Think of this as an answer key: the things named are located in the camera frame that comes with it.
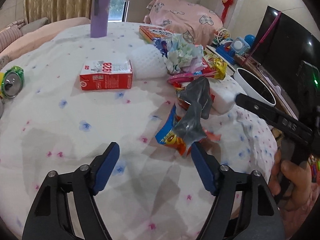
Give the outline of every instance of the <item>striped pillow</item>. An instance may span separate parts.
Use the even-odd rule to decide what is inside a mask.
[[[17,25],[8,27],[0,32],[0,52],[2,52],[11,43],[22,36],[22,32]]]

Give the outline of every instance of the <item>white bowl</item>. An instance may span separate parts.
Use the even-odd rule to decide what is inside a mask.
[[[243,88],[249,97],[257,99],[268,106],[276,105],[275,97],[269,88],[249,71],[245,70],[244,68],[237,68],[233,78],[238,82],[238,84]]]

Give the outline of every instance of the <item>purple tumbler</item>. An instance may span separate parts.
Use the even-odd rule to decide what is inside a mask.
[[[92,0],[91,37],[107,36],[110,0]]]

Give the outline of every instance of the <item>black tv screen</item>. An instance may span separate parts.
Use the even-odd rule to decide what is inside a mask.
[[[254,48],[266,33],[279,11],[268,6],[260,29],[254,41]],[[301,67],[313,65],[314,75],[308,75],[317,88],[320,83],[320,42],[302,25],[282,13],[277,24],[259,45],[252,57],[279,83],[289,95],[299,112],[302,112],[301,95],[298,82],[304,81],[299,77]]]

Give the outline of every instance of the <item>floral tablecloth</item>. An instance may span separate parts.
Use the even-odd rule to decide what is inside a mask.
[[[2,70],[25,70],[24,88],[5,102],[0,119],[0,216],[17,236],[50,170],[74,171],[115,141],[120,159],[95,197],[112,238],[196,239],[214,197],[190,156],[154,139],[175,103],[173,88],[165,79],[134,81],[130,90],[80,87],[85,60],[125,62],[145,44],[138,30],[136,23],[109,23],[107,37],[91,39],[89,25],[73,27]],[[230,76],[216,85],[243,92]],[[221,134],[212,149],[221,163],[241,172],[258,169],[268,179],[276,141],[263,120],[235,106],[202,122]],[[240,195],[235,199],[238,205]]]

